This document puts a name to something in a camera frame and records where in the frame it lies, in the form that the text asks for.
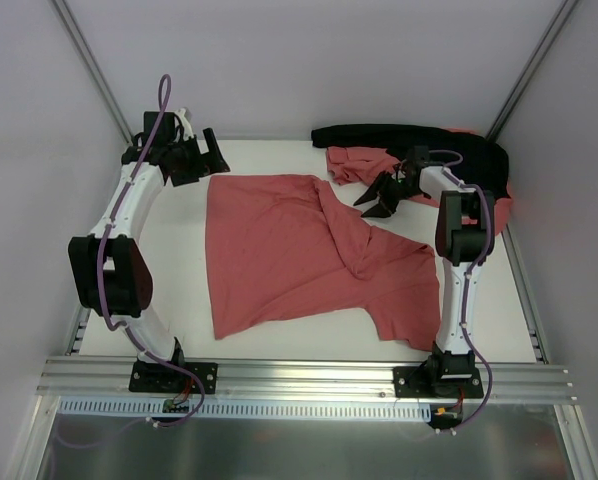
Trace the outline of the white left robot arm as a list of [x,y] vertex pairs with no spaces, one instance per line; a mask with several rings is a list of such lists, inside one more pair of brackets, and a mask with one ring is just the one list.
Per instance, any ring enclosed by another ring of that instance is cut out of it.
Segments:
[[121,157],[112,200],[85,236],[68,244],[68,256],[81,305],[99,315],[110,331],[122,331],[145,363],[155,363],[152,379],[165,391],[186,382],[187,368],[178,339],[152,306],[153,277],[139,239],[157,196],[174,187],[230,168],[212,129],[193,131],[185,109],[147,111],[144,129]]

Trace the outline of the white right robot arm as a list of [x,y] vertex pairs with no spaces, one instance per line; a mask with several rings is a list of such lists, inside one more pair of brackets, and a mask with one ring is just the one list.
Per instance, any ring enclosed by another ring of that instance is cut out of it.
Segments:
[[423,195],[438,204],[435,250],[444,268],[441,325],[431,354],[418,367],[393,371],[399,398],[481,398],[473,340],[473,311],[483,264],[495,245],[494,197],[456,177],[451,168],[463,162],[453,150],[415,146],[394,167],[382,172],[355,202],[371,202],[366,218],[388,218],[402,200]]

